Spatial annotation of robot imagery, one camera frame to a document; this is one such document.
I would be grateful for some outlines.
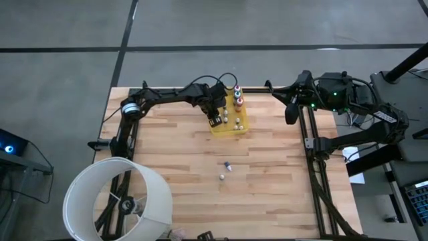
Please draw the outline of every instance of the wooden table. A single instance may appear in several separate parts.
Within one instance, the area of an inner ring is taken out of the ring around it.
[[[128,90],[112,89],[106,116],[119,107]],[[154,106],[140,121],[134,161],[159,172],[169,183],[173,228],[185,229],[187,238],[208,230],[215,237],[228,238],[319,237],[299,124],[286,125],[285,106],[269,94],[244,94],[244,98],[250,129],[225,138],[211,135],[199,107],[184,102]],[[102,126],[101,137],[116,135],[119,122],[116,113]],[[316,122],[320,136],[337,135],[331,112],[317,111]],[[101,151],[95,160],[109,156]],[[232,172],[226,171],[225,161]],[[220,174],[225,174],[223,181]],[[327,174],[334,204],[361,232],[341,157],[327,161]],[[106,205],[108,190],[107,185],[100,194],[95,216]],[[144,193],[143,178],[133,174],[129,194]],[[325,206],[323,215],[329,230]],[[135,221],[127,220],[126,229]]]

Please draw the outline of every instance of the yellow peg board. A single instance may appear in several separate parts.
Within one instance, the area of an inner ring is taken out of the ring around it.
[[[227,90],[227,96],[226,98],[226,110],[227,110],[227,123],[224,123],[224,112],[225,109],[224,108],[219,108],[219,113],[221,116],[221,120],[223,120],[223,123],[221,123],[220,125],[212,128],[209,127],[211,130],[211,133],[213,133],[214,136],[216,137],[226,137],[226,136],[231,136],[231,135],[241,135],[244,134],[248,131],[249,129],[249,121],[248,121],[248,116],[247,116],[247,111],[245,109],[245,97],[242,93],[241,90],[241,98],[243,99],[243,105],[241,108],[241,112],[235,112],[235,106],[233,105],[233,96],[234,96],[234,91],[233,90]],[[240,119],[239,124],[236,124],[236,118]],[[234,130],[234,126],[237,125],[238,128],[240,126],[243,126],[242,130]]]

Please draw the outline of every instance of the gray floor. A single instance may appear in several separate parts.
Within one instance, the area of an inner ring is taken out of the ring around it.
[[[0,48],[119,46],[130,3],[2,1]],[[427,24],[416,0],[140,0],[129,45],[414,44],[428,40]],[[370,73],[392,68],[412,51],[127,53],[118,85],[140,86],[146,80],[150,86],[184,86],[202,74],[233,72],[241,85],[260,86],[270,79],[280,86],[291,84],[304,69],[315,76],[347,70],[368,80]],[[92,162],[86,142],[99,133],[116,58],[117,53],[0,54],[0,128],[36,143],[56,173],[51,202],[28,200],[13,240],[70,237],[62,222],[64,194]],[[373,173],[372,178],[381,177]],[[375,206],[385,202],[384,195],[357,189],[364,233],[408,232],[381,221],[391,212]]]

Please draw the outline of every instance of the blue light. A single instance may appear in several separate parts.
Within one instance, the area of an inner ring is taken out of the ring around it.
[[[5,147],[5,151],[7,153],[12,153],[13,152],[13,147],[12,146],[7,146],[7,147]]]

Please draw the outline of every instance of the lamp shade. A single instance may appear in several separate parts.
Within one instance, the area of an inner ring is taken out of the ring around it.
[[[168,183],[157,172],[125,158],[111,157],[83,170],[68,188],[62,214],[70,235],[81,241],[102,241],[92,216],[102,187],[125,171],[138,171],[146,183],[146,205],[136,225],[121,241],[156,240],[172,222],[173,197]]]

